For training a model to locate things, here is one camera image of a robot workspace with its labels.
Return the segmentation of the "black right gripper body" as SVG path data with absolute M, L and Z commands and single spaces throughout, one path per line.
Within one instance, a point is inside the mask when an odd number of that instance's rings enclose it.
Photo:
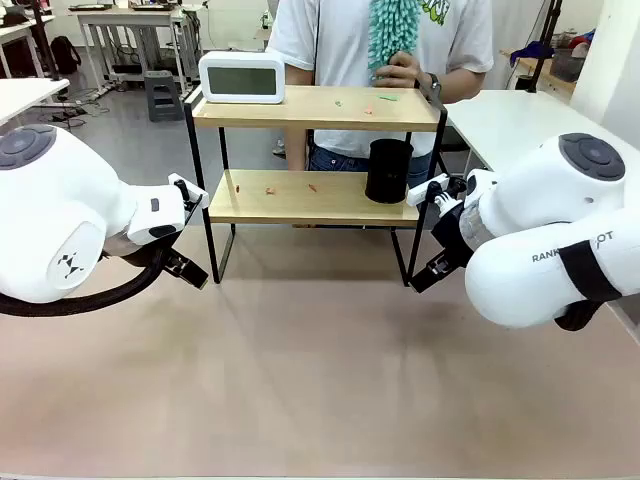
M 452 197 L 436 197 L 435 204 L 439 208 L 439 220 L 431 234 L 443 250 L 432 259 L 432 263 L 437 266 L 466 266 L 473 250 L 464 240 L 460 228 L 464 204 Z

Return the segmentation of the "person's left hand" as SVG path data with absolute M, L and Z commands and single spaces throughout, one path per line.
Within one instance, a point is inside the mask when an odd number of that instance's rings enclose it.
M 425 73 L 418 60 L 409 53 L 398 51 L 389 63 L 374 73 L 373 86 L 378 88 L 430 87 L 431 77 Z

